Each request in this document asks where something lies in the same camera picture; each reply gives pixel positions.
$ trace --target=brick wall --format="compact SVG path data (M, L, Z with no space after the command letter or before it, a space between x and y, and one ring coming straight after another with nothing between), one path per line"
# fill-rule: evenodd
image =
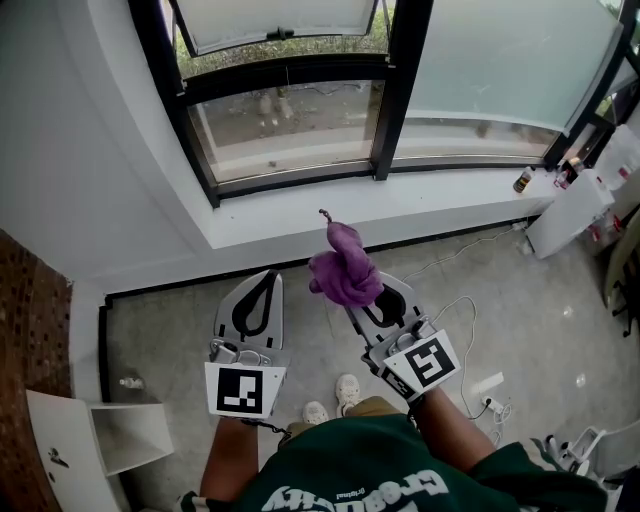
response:
M0 503L58 512L31 432L26 389L70 397L71 287L0 230Z

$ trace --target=white cable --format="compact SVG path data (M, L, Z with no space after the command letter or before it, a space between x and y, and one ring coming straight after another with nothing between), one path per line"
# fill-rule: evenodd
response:
M493 445L496 448L500 445L500 441L502 441L502 429L503 429L502 425L504 425L507 422L507 420L511 416L512 411L513 411L513 408L511 407L511 404L506 404L502 408L502 412L500 414L493 411L493 422L495 423L497 428L492 430L489 435L492 435L492 434L496 435L496 438L493 441Z
M529 222L529 216L528 215L527 215L526 222L527 223ZM512 227L511 229L508 229L507 231L503 231L502 233L498 233L494 237L491 237L491 238L480 238L479 240L476 240L475 242L473 242L473 243L471 243L469 245L465 245L462 249L460 249L453 256L448 256L448 257L443 258L441 260L432 261L428 265L425 265L424 267L422 267L417 272L414 272L413 274L409 274L408 276L406 276L404 279L402 279L402 282L404 283L410 277L417 276L418 274L422 274L422 272L427 270L429 267L432 267L434 265L438 265L440 263L444 263L445 261L449 261L449 260L452 260L454 258L457 258L464 251L466 251L469 247L473 247L474 245L479 244L480 242L492 242L493 240L496 240L496 239L500 238L502 235L506 235L507 233L511 233L515 229L516 229L515 227ZM467 376L467 357L469 356L469 352L471 352L471 349L473 348L473 343L474 343L475 338L476 338L476 319L478 318L478 308L476 307L476 303L468 295L463 295L462 297L458 297L451 304L448 304L444 308L442 308L440 313L438 313L438 315L433 320L433 323L435 324L447 309L449 309L451 306L453 306L457 302L460 302L462 299L467 299L469 302L471 302L471 305L473 306L473 321L471 322L471 341L469 342L469 346L467 347L467 351L464 353L464 358L463 358L463 361L462 361L462 383L460 384L460 396L462 397L462 402L464 403L464 406L467 409L467 414L469 415L470 418L472 418L472 417L474 417L476 415L471 412L471 409L469 408L469 404L467 403L467 399L464 396L464 380L465 380L465 378ZM506 423L506 421L511 416L511 411L512 411L511 404L506 404L504 406L504 408L502 409L502 413L500 413L500 415L497 417L497 419L496 419L496 412L494 411L494 413L493 413L493 422L497 426L504 425L504 423ZM499 432L498 430L493 430L491 432L491 434L496 434L496 439L493 442L493 444L495 446L498 446L498 444L500 443L500 440L502 439L502 433Z
M473 347L473 342L475 341L475 338L476 338L476 319L478 318L478 308L476 308L476 303L473 302L473 299L471 297L469 297L468 295L464 295L462 297L458 297L451 304L449 304L448 306L445 306L442 309L442 311L440 311L440 313L438 313L438 316L436 316L436 318L433 321L433 323L435 324L447 309L449 309L456 302L459 302L462 299L469 300L471 302L471 305L473 306L473 322L471 322L471 342L469 343L469 346L467 347L467 351L464 353L464 359L463 359L463 362L462 362L462 384L460 384L460 396L462 397L462 401L464 402L464 406L467 408L467 414L469 415L470 418L472 418L472 417L475 416L475 414L471 413L471 409L469 409L469 404L467 403L467 400L464 397L464 379L465 379L465 377L467 375L467 357L469 356L469 352L471 352L471 348Z
M458 256L460 256L464 251L466 251L469 247L473 247L476 244L479 244L480 242L491 242L493 240L496 240L497 238L501 237L502 235L506 235L507 233L511 233L513 230L515 230L515 228L511 228L508 229L507 231L503 231L502 233L498 233L496 236L492 237L492 238L480 238L479 240L476 240L475 242L473 242L472 244L469 245L465 245L462 249L460 249L457 253L455 253L453 256L448 256L447 258L443 258L441 260L436 260L436 261L432 261L431 263L429 263L428 265L422 267L420 270L418 270L417 272L414 272L413 274L409 274L408 276L406 276L402 282L406 282L407 279L409 279L410 277L413 276L417 276L418 274L422 274L425 270L427 270L429 267L432 267L433 265L438 265L439 263L444 263L445 261L449 261L452 260L453 258L456 258Z
M496 425L502 425L506 423L509 417L511 416L512 410L513 408L511 407L511 404L507 404L502 408L502 412L500 414L493 411L493 422Z

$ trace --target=bottle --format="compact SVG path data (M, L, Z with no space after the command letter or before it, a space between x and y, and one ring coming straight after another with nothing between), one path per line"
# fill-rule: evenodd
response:
M531 179L533 178L533 173L535 172L535 168L529 166L527 170L524 171L520 177L513 184L513 190L515 190L518 194L522 194L522 191L529 184Z
M120 379L120 385L128 389L144 389L144 381L133 377Z

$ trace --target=khaki shorts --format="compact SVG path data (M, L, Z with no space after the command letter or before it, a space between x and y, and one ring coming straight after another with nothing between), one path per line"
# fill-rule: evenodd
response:
M402 414L398 409L393 407L389 402L387 402L384 398L380 396L372 396L371 398L367 398L363 400L358 405L353 406L351 409L347 410L346 416L389 416L390 414ZM291 423L287 430L291 432L291 437L287 439L285 442L280 442L278 448L282 448L285 444L287 444L294 437L299 436L303 432L315 427L315 425L311 425L310 423L302 423L301 421L296 421L295 423Z

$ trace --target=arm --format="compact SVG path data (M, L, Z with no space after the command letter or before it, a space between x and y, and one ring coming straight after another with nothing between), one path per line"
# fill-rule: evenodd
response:
M200 496L226 502L240 497L258 474L257 430L239 420L220 418L202 475Z
M495 448L440 388L428 391L414 413L422 439L434 457L468 473Z

